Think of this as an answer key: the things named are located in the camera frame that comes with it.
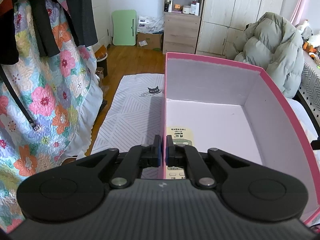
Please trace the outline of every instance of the pink box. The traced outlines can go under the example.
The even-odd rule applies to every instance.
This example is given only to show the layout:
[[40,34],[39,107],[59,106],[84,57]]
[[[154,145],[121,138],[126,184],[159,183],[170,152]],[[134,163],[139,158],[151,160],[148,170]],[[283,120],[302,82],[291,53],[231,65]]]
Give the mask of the pink box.
[[301,220],[309,223],[320,213],[315,156],[295,113],[262,68],[168,52],[164,90],[163,138],[166,127],[185,127],[200,152],[216,147],[290,174],[309,192]]

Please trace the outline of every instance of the puffer jacket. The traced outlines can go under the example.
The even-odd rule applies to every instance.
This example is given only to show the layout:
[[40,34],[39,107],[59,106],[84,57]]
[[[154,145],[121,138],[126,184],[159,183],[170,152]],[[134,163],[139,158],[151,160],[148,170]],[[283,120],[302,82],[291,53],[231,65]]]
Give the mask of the puffer jacket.
[[301,83],[302,45],[301,34],[288,20],[267,12],[238,37],[226,56],[264,68],[283,95],[292,98]]

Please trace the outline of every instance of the beige remote control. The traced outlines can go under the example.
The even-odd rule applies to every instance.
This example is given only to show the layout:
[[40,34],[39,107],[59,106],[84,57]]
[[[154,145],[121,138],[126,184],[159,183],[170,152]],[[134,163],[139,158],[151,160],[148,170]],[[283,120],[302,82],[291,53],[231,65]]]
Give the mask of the beige remote control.
[[[173,144],[191,145],[193,141],[192,131],[188,128],[167,127],[167,135],[172,136]],[[166,179],[185,179],[185,173],[182,168],[166,166]]]

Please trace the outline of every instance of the curtain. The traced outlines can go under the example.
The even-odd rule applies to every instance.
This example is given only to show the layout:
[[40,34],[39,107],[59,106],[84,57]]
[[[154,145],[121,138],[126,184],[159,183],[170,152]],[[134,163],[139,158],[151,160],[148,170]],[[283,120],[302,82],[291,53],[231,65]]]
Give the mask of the curtain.
[[296,26],[300,23],[302,14],[303,14],[303,10],[306,6],[308,0],[298,0],[297,6],[291,16],[290,22]]

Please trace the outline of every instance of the floral quilt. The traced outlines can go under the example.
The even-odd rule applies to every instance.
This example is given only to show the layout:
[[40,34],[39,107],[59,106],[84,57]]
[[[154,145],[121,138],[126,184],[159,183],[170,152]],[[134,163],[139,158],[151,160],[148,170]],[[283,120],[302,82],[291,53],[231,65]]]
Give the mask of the floral quilt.
[[31,128],[0,83],[0,227],[8,233],[23,221],[16,200],[19,184],[85,151],[83,144],[88,148],[102,101],[102,91],[91,74],[96,66],[92,48],[76,47],[63,10],[68,10],[66,1],[57,1],[46,0],[60,49],[50,58],[39,57],[30,3],[14,6],[19,62],[3,69],[39,130]]

